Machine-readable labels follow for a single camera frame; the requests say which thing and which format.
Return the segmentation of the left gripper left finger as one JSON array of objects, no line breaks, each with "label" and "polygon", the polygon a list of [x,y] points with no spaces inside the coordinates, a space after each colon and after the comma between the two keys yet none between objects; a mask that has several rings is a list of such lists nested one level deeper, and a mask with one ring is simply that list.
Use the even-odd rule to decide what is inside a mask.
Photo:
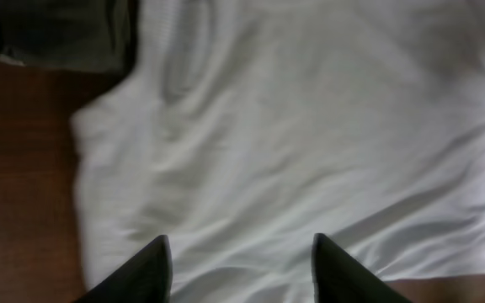
[{"label": "left gripper left finger", "polygon": [[161,235],[75,303],[168,303],[172,272],[168,237]]}]

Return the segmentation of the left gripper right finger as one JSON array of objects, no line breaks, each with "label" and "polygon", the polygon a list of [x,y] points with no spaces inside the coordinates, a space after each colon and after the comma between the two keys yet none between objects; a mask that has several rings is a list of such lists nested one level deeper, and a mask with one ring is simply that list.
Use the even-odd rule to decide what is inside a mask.
[{"label": "left gripper right finger", "polygon": [[410,303],[322,233],[312,244],[317,303]]}]

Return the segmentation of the white t-shirt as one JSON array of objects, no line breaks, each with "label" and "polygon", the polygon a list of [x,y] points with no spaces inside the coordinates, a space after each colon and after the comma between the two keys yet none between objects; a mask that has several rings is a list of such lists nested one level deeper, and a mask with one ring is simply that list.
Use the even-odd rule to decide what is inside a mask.
[{"label": "white t-shirt", "polygon": [[172,302],[312,302],[326,235],[413,302],[485,302],[485,1],[143,1],[77,111],[88,289],[154,238]]}]

